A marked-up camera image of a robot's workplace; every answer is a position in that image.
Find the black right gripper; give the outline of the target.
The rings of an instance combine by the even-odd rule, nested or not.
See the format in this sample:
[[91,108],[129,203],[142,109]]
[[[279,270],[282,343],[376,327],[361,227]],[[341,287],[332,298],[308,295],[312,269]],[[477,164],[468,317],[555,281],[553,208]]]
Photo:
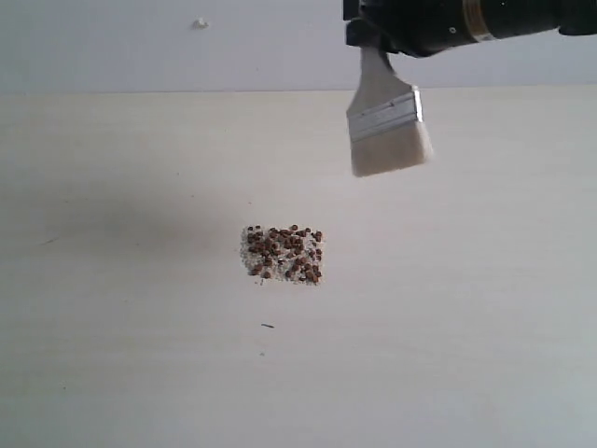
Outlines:
[[559,27],[558,1],[344,1],[346,44],[426,58]]

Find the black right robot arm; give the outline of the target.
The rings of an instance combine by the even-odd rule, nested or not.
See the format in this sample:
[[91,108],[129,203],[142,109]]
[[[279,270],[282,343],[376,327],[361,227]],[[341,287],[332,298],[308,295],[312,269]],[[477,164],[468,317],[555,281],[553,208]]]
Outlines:
[[426,58],[467,45],[556,30],[596,33],[595,0],[344,1],[346,44]]

